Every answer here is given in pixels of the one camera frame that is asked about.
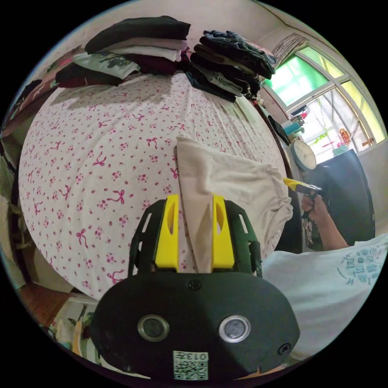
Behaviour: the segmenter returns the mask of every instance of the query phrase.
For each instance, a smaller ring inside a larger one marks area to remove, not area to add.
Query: window
[[[306,47],[300,51],[302,54],[310,58],[312,61],[320,65],[323,69],[325,69],[333,78],[338,78],[343,76],[343,72],[331,63],[327,58],[323,55],[312,49],[311,47]]]
[[[371,106],[356,85],[323,54],[305,47],[279,66],[268,87],[291,115],[303,113],[301,135],[314,150],[318,162],[340,152],[338,148],[363,151],[386,139]],[[343,144],[341,133],[350,141]]]
[[[360,109],[361,113],[364,115],[365,120],[372,130],[376,143],[383,141],[386,138],[384,131],[381,128],[376,115],[373,113],[371,106],[366,102],[364,96],[356,88],[356,85],[354,85],[352,81],[347,81],[341,84],[341,86],[348,92],[352,100]]]
[[[346,149],[358,152],[368,146],[358,117],[338,89],[315,98],[306,109],[303,139],[314,151],[318,163],[331,159],[344,145],[340,134],[343,130],[350,136]]]
[[[293,57],[266,84],[289,106],[328,80],[304,60]]]

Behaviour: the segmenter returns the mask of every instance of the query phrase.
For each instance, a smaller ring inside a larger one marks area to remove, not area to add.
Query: white t-shirt
[[[262,263],[263,278],[287,297],[300,327],[293,358],[313,356],[346,328],[368,298],[387,251],[385,233],[336,251],[275,251]]]

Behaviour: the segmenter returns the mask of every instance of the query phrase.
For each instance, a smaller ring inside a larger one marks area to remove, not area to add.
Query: stack of folded clothes
[[[142,73],[172,75],[188,50],[189,30],[190,24],[170,16],[125,19],[97,34],[85,51],[121,55]]]
[[[57,73],[59,87],[118,86],[133,73],[172,75],[188,50],[190,24],[170,16],[125,19],[98,33]]]
[[[271,79],[276,58],[232,31],[204,31],[185,73],[191,84],[234,102],[256,99],[259,76]]]

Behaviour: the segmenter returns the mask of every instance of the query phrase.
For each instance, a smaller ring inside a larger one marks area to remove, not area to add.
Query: bed
[[[176,137],[277,166],[281,151],[244,97],[194,89],[185,74],[137,74],[118,87],[57,89],[36,115],[20,161],[30,234],[74,287],[100,299],[127,276],[129,246],[144,210],[179,193]],[[180,270],[195,272],[180,212]],[[270,254],[281,235],[268,242]]]

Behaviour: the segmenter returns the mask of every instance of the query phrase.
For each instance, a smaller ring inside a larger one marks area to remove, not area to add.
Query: wall clock
[[[291,145],[291,152],[295,162],[302,170],[314,170],[316,157],[314,151],[302,140],[297,140]]]

